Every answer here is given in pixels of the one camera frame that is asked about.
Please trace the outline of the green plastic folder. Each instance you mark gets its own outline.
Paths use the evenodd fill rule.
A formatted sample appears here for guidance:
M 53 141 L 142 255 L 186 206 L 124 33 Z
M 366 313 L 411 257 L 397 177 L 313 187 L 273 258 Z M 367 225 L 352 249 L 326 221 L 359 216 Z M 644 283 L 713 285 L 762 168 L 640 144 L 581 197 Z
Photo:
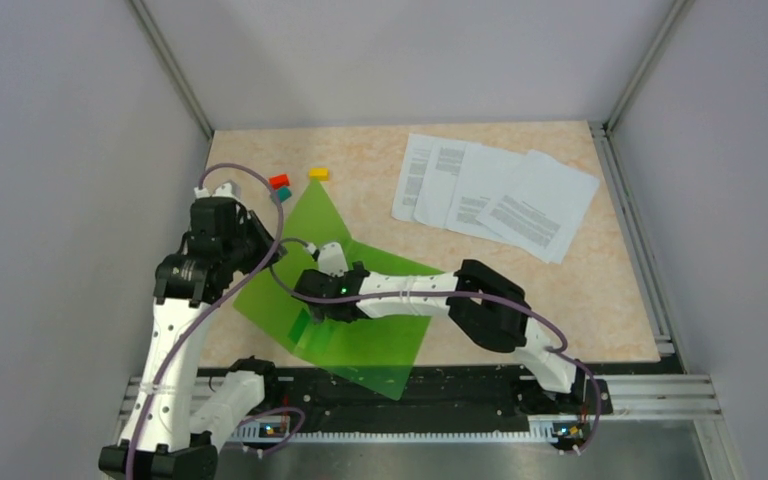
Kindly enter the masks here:
M 434 268 L 353 239 L 318 182 L 309 184 L 286 214 L 282 236 L 293 241 L 285 255 L 239 291 L 234 308 L 295 357 L 388 399 L 400 399 L 429 317 L 363 319 L 346 300 L 351 290 L 334 282 L 325 285 L 326 291 L 317 294 L 313 305 L 292 296 L 290 291 L 304 272 L 317 267 L 300 243 L 337 242 L 348 263 L 361 262 L 369 272 L 432 275 Z

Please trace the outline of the printed paper sheet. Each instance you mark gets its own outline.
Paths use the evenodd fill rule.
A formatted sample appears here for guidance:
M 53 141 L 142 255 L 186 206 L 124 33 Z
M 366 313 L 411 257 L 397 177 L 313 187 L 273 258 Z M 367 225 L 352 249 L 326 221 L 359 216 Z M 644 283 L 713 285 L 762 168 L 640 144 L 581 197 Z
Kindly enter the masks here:
M 414 212 L 419 192 L 431 158 L 432 149 L 437 144 L 444 147 L 460 147 L 463 142 L 454 139 L 411 133 L 401 165 L 401 171 L 391 208 L 391 215 L 401 221 L 416 223 Z
M 478 215 L 504 190 L 509 177 L 516 172 L 524 154 L 469 143 L 452 194 L 444 227 L 447 230 L 484 240 L 509 244 L 478 220 Z
M 596 176 L 531 150 L 477 219 L 539 260 L 560 264 L 599 187 Z

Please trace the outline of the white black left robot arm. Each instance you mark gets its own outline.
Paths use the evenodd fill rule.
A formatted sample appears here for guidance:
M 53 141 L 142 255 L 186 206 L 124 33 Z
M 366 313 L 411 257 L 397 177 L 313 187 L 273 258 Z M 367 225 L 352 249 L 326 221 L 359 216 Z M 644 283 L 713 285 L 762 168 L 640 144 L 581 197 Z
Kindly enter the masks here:
M 251 410 L 279 404 L 266 361 L 232 374 L 197 412 L 191 410 L 210 320 L 237 273 L 251 276 L 281 259 L 257 215 L 232 196 L 196 199 L 176 252 L 157 266 L 148 356 L 130 418 L 98 467 L 112 479 L 211 479 L 219 451 Z

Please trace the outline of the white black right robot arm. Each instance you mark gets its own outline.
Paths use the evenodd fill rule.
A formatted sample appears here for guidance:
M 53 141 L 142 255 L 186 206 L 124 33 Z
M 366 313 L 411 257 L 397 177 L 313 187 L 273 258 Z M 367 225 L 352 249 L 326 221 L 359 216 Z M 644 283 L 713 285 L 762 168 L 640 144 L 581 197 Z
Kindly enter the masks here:
M 360 262 L 340 274 L 307 269 L 291 294 L 318 320 L 445 316 L 477 346 L 524 366 L 554 409 L 572 412 L 586 400 L 588 375 L 566 355 L 565 334 L 530 307 L 523 288 L 478 260 L 427 276 L 373 272 Z

